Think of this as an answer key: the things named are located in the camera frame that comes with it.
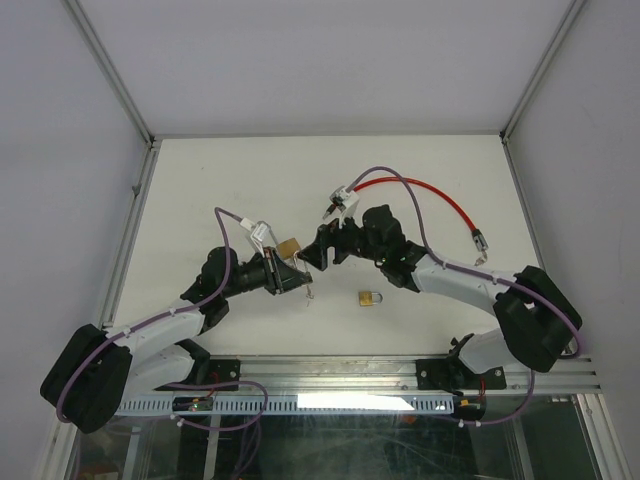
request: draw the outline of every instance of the white tabletop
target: white tabletop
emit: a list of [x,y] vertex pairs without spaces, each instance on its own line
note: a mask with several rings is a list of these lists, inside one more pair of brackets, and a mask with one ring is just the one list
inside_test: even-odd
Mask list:
[[[489,242],[488,268],[518,271],[536,258],[497,136],[366,136],[164,140],[144,207],[116,325],[169,305],[194,281],[208,252],[223,244],[215,206],[269,223],[280,241],[310,243],[328,196],[370,166],[386,165],[453,197]],[[473,263],[478,252],[455,211],[415,189],[427,236],[441,254]],[[388,203],[408,238],[420,242],[402,186],[361,192],[356,213]],[[225,218],[240,260],[253,250]],[[497,326],[492,316],[446,297],[392,286],[372,262],[350,257],[325,272],[310,267],[315,298],[300,288],[233,297],[222,322],[196,340],[212,354],[366,355],[445,353],[452,337]],[[363,308],[358,291],[384,295]]]

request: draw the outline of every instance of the perforated metal strip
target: perforated metal strip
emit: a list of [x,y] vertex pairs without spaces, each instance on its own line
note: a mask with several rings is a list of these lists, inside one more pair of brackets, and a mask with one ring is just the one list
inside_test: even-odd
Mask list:
[[[414,410],[398,412],[396,410],[368,410],[353,408],[300,408],[296,395],[269,397],[264,415],[448,415],[453,413],[453,399],[446,395],[399,396]],[[116,415],[154,416],[173,413],[173,394],[145,395],[125,402]],[[260,411],[262,398],[252,395],[218,396],[210,411],[180,412],[186,415],[253,415]]]

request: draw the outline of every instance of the bright light strip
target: bright light strip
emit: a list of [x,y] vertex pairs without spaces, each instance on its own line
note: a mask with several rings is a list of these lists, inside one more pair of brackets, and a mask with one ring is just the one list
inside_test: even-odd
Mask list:
[[400,397],[368,395],[366,393],[300,393],[298,408],[340,408],[358,410],[412,411]]

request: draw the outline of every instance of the white table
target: white table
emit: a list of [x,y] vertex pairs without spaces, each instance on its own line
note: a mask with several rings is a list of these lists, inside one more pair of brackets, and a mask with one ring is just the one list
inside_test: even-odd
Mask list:
[[[221,206],[272,225],[279,240],[310,243],[328,195],[366,168],[386,165],[452,196],[487,238],[489,268],[536,265],[531,239],[497,136],[366,136],[164,140],[115,324],[167,306],[194,281],[207,253],[223,244],[213,216]],[[416,188],[427,235],[443,255],[473,263],[469,230],[439,197]],[[408,238],[419,243],[402,186],[361,192],[356,215],[389,203]],[[225,218],[232,247],[248,260],[244,231]],[[490,315],[449,298],[393,287],[369,261],[349,258],[325,272],[311,268],[315,298],[304,288],[273,297],[264,290],[231,298],[231,312],[197,341],[212,354],[368,355],[445,353],[452,337],[497,325]],[[381,292],[362,308],[358,291]]]

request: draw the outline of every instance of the glass panel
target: glass panel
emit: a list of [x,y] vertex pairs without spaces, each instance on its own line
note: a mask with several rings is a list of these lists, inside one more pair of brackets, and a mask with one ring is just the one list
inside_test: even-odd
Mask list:
[[[522,397],[489,397],[487,418]],[[228,415],[190,417],[234,426]],[[209,435],[167,418],[124,418],[79,436],[67,478],[93,480],[597,479],[570,398],[536,397],[517,420],[459,428],[412,415],[268,415],[259,427]]]

